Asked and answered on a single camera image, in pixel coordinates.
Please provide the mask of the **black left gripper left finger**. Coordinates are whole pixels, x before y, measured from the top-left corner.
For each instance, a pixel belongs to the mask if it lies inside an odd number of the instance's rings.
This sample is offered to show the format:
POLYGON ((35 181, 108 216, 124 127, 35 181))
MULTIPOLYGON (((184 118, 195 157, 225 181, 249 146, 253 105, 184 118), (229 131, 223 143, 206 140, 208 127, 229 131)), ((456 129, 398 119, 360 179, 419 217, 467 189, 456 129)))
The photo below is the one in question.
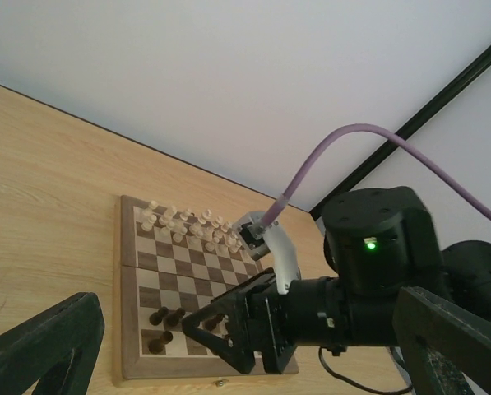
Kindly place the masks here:
POLYGON ((0 335, 0 394, 85 394, 104 336, 97 294, 79 292, 0 335))

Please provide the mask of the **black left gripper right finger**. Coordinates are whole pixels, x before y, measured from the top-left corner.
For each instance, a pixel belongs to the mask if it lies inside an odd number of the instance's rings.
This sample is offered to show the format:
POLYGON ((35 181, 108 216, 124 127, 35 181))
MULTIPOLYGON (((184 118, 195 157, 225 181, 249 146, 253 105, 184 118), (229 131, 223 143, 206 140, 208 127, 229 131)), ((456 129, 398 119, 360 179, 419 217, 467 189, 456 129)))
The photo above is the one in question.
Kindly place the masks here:
POLYGON ((491 323, 420 287, 399 292, 392 320, 417 394, 491 394, 491 323))

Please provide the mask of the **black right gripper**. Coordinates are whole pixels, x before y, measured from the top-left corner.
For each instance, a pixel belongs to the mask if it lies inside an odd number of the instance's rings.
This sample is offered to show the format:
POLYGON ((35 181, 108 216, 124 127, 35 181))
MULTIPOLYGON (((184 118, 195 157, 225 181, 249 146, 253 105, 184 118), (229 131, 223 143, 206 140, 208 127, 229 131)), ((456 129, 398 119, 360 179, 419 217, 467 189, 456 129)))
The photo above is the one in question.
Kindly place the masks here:
POLYGON ((345 302, 339 278, 294 280, 282 295, 269 268, 184 317, 182 331, 240 374, 252 372, 256 352, 267 373, 281 374, 299 346, 321 347, 334 356, 346 352, 345 302), (217 315, 228 318, 227 338, 202 327, 217 315))

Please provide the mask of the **dark rook board corner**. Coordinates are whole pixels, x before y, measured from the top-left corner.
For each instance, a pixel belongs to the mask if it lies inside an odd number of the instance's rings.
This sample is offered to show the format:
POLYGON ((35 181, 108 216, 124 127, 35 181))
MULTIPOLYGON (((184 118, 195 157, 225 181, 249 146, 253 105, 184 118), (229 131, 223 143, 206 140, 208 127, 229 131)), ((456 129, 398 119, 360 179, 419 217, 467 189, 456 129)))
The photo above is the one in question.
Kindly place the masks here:
POLYGON ((171 331, 164 331, 160 337, 154 338, 148 342, 148 350, 151 354, 159 354, 174 339, 171 331))

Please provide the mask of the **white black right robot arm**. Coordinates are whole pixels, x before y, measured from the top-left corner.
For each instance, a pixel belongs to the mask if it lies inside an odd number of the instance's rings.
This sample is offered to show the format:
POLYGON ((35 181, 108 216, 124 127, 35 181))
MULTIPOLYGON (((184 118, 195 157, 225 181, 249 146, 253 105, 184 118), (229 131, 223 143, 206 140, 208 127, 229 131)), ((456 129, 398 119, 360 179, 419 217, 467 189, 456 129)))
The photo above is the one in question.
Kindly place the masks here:
POLYGON ((186 337, 239 373, 257 356, 280 374, 299 346, 335 354, 349 346, 396 346, 392 316, 399 291, 418 286, 491 322, 491 243, 440 249, 432 217, 407 187, 343 193, 323 208, 323 251, 334 276, 305 280, 294 243, 259 211, 234 226, 253 259, 274 265, 182 321, 186 337))

